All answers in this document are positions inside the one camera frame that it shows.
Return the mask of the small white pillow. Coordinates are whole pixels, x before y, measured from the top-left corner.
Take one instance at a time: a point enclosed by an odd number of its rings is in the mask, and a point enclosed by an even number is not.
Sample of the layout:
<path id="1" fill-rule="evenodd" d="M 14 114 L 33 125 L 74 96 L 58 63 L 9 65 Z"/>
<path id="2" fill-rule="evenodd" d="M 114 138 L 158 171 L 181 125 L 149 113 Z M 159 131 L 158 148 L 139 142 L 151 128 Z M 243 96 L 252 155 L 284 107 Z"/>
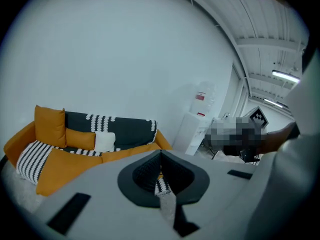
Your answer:
<path id="1" fill-rule="evenodd" d="M 94 151 L 97 153 L 110 152 L 114 149 L 116 135 L 113 132 L 96 131 Z"/>

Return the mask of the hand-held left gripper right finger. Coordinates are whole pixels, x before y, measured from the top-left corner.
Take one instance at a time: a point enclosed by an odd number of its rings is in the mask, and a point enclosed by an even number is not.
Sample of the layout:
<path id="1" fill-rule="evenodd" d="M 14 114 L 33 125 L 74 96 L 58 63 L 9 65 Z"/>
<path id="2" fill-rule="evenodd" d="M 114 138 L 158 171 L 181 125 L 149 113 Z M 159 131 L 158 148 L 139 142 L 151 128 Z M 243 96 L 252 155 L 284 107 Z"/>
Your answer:
<path id="1" fill-rule="evenodd" d="M 161 151 L 161 172 L 175 195 L 173 229 L 185 237 L 200 227 L 187 220 L 183 205 L 195 204 L 205 194 L 210 178 L 202 168 L 172 154 Z"/>

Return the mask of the large orange cushion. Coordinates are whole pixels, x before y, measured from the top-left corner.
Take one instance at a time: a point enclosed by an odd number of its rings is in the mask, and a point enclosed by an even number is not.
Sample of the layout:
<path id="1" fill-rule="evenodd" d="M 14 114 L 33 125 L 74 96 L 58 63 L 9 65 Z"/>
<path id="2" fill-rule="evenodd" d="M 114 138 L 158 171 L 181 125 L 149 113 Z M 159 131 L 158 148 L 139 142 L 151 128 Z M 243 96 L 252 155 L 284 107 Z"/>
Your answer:
<path id="1" fill-rule="evenodd" d="M 86 170 L 102 163 L 100 156 L 86 156 L 53 149 L 39 175 L 36 193 L 48 197 Z"/>
<path id="2" fill-rule="evenodd" d="M 36 105 L 34 123 L 36 140 L 58 148 L 67 146 L 64 108 L 57 110 Z"/>

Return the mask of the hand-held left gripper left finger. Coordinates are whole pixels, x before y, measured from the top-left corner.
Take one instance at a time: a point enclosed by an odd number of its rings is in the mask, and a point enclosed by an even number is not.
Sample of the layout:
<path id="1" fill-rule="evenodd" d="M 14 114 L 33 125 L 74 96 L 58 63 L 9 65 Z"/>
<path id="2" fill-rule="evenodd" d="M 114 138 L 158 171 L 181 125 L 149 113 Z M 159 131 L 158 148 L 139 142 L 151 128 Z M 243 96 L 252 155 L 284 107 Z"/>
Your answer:
<path id="1" fill-rule="evenodd" d="M 132 203 L 145 208 L 159 208 L 160 199 L 155 195 L 156 182 L 161 172 L 160 150 L 127 165 L 117 177 L 122 194 Z"/>

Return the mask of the long ceiling light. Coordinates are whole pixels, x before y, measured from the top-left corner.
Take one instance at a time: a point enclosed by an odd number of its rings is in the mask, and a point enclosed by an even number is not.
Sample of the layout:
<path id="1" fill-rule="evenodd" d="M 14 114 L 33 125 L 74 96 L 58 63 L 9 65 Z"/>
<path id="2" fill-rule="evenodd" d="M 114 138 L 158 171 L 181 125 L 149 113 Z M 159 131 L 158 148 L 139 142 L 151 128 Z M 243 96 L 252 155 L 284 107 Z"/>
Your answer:
<path id="1" fill-rule="evenodd" d="M 287 73 L 284 73 L 284 72 L 281 72 L 281 71 L 278 71 L 278 70 L 273 70 L 272 71 L 272 75 L 276 76 L 276 77 L 279 77 L 279 78 L 282 78 L 282 79 L 285 79 L 287 81 L 294 82 L 294 83 L 299 83 L 300 82 L 300 79 L 298 77 L 295 77 L 293 75 L 290 75 L 290 74 L 287 74 Z"/>
<path id="2" fill-rule="evenodd" d="M 264 98 L 263 101 L 264 101 L 264 102 L 267 102 L 267 103 L 269 103 L 269 104 L 272 104 L 272 105 L 274 105 L 274 106 L 276 106 L 276 107 L 283 108 L 283 105 L 281 105 L 280 103 L 271 101 L 271 100 L 269 100 L 269 99 Z"/>

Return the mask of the person's right forearm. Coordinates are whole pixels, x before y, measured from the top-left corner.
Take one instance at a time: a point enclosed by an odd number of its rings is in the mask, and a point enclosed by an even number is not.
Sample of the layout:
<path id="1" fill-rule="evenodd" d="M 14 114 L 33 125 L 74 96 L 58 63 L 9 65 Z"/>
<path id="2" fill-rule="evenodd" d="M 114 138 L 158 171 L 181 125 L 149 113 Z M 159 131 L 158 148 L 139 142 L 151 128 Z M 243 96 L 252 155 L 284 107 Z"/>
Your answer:
<path id="1" fill-rule="evenodd" d="M 276 152 L 282 144 L 288 140 L 296 139 L 299 134 L 300 131 L 296 122 L 289 123 L 280 130 L 268 132 L 258 146 L 256 154 Z"/>

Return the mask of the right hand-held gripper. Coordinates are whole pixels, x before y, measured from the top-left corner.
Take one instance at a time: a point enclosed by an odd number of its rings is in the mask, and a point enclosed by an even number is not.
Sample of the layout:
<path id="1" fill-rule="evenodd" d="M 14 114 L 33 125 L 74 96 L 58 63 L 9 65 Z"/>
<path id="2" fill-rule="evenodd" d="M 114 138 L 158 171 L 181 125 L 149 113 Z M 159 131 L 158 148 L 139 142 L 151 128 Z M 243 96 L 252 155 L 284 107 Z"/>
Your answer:
<path id="1" fill-rule="evenodd" d="M 206 132 L 206 147 L 241 158 L 245 163 L 258 162 L 257 148 L 269 124 L 259 106 L 244 116 L 214 119 Z"/>

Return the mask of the small orange pillow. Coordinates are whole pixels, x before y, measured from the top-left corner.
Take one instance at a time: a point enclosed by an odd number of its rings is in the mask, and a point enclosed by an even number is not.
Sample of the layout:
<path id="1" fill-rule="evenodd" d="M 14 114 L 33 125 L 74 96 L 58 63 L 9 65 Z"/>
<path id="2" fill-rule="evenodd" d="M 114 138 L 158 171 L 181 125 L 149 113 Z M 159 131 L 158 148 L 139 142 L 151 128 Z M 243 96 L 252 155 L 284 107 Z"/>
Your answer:
<path id="1" fill-rule="evenodd" d="M 66 128 L 66 145 L 92 151 L 95 149 L 96 134 L 94 132 L 81 132 Z"/>

